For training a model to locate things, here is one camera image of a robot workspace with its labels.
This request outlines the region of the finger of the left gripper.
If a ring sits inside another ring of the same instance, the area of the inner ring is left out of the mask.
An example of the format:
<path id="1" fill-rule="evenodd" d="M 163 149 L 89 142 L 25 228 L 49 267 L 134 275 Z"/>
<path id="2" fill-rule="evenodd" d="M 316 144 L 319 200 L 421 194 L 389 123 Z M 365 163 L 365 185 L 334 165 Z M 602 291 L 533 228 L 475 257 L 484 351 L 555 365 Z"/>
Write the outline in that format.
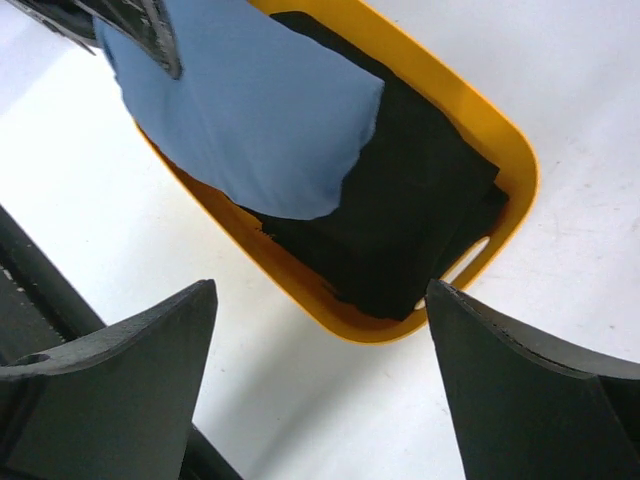
<path id="1" fill-rule="evenodd" d="M 165 2 L 161 0 L 79 0 L 74 4 L 134 41 L 173 79 L 181 60 Z"/>

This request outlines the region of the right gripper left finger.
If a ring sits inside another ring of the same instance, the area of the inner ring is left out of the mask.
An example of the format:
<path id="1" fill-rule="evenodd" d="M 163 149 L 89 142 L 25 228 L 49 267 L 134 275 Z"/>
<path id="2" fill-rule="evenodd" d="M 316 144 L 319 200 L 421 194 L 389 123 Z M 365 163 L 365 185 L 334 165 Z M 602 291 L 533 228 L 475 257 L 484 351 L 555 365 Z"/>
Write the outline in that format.
<path id="1" fill-rule="evenodd" d="M 217 305 L 198 281 L 2 367 L 2 478 L 178 478 Z"/>

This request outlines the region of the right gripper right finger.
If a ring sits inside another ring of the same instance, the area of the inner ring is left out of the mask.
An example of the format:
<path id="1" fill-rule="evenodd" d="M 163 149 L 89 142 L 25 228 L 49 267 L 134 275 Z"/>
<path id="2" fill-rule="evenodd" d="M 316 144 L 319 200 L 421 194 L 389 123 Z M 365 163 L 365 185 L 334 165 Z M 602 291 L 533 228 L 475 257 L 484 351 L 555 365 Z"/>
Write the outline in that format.
<path id="1" fill-rule="evenodd" d="M 468 479 L 636 479 L 639 366 L 441 281 L 426 306 Z"/>

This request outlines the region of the blue cloth item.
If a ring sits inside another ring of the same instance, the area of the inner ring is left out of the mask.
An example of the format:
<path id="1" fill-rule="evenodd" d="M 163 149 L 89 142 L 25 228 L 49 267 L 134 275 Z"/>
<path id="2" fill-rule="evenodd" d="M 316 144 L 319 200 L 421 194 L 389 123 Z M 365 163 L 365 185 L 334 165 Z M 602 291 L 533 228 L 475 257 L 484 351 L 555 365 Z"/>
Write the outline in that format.
<path id="1" fill-rule="evenodd" d="M 169 76 L 102 20 L 124 103 L 180 169 L 256 212 L 311 220 L 339 205 L 371 140 L 384 83 L 245 1 L 170 1 L 182 63 Z"/>

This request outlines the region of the black garment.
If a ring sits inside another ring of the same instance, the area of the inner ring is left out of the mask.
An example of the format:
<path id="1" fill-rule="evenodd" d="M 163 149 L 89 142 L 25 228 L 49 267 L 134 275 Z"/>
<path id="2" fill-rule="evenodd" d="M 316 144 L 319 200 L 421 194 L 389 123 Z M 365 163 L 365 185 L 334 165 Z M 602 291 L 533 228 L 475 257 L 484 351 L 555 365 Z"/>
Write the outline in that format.
<path id="1" fill-rule="evenodd" d="M 275 20 L 344 55 L 385 84 L 381 124 L 318 220 L 261 215 L 264 232 L 362 313 L 400 321 L 507 203 L 498 169 L 449 119 L 387 66 L 311 16 Z"/>

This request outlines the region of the yellow plastic basket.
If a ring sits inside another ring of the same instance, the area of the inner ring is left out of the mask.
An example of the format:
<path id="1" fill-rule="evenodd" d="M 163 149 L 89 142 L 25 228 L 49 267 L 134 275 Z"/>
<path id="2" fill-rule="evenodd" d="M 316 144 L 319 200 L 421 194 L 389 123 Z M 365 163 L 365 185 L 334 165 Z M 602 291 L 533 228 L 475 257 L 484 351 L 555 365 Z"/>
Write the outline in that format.
<path id="1" fill-rule="evenodd" d="M 442 110 L 463 138 L 498 166 L 496 183 L 509 201 L 483 250 L 468 265 L 456 262 L 443 277 L 460 290 L 475 283 L 520 230 L 536 201 L 538 159 L 521 130 L 436 55 L 363 1 L 256 1 L 253 5 L 265 14 L 304 12 L 381 61 Z M 356 344 L 388 344 L 426 325 L 425 310 L 403 321 L 376 319 L 337 300 L 320 276 L 260 233 L 254 217 L 170 161 L 164 164 L 237 247 L 327 332 Z"/>

